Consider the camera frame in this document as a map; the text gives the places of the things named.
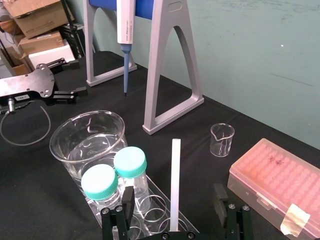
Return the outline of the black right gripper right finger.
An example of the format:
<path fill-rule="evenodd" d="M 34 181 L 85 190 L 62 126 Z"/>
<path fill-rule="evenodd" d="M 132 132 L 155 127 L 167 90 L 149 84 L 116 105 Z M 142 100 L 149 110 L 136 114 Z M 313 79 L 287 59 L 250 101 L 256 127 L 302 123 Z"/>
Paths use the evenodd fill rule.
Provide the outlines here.
<path fill-rule="evenodd" d="M 226 240 L 253 240 L 253 220 L 248 205 L 237 207 L 229 203 L 225 187 L 220 183 L 213 185 L 213 203 Z"/>

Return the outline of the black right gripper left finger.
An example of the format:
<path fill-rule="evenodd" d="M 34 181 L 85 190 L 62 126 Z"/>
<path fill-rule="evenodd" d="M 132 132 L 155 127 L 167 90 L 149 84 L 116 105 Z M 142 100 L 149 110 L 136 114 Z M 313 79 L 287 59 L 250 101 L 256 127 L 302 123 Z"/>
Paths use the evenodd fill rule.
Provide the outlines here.
<path fill-rule="evenodd" d="M 133 186 L 127 186 L 123 192 L 121 205 L 114 209 L 105 207 L 101 210 L 102 239 L 113 240 L 113 227 L 118 230 L 120 240 L 129 240 L 131 220 L 135 207 L 135 193 Z"/>

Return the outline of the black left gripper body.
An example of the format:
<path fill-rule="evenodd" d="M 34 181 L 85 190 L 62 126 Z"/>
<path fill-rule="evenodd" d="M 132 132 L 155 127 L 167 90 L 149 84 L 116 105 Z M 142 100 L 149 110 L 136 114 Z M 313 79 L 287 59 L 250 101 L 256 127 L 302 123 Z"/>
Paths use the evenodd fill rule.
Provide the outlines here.
<path fill-rule="evenodd" d="M 31 73 L 0 80 L 0 105 L 7 107 L 9 99 L 15 103 L 46 101 L 57 90 L 54 73 L 48 65 L 41 63 Z"/>

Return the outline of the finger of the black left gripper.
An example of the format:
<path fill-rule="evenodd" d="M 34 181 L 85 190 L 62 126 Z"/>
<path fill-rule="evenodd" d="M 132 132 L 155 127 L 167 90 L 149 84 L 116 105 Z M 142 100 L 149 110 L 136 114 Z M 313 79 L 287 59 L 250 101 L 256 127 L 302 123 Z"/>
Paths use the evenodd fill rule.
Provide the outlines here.
<path fill-rule="evenodd" d="M 67 70 L 76 70 L 80 68 L 78 60 L 72 60 L 67 62 L 64 58 L 51 61 L 46 64 L 53 74 L 58 74 Z"/>
<path fill-rule="evenodd" d="M 53 104 L 75 104 L 77 98 L 85 97 L 87 95 L 88 90 L 85 86 L 70 91 L 54 91 L 51 102 Z"/>

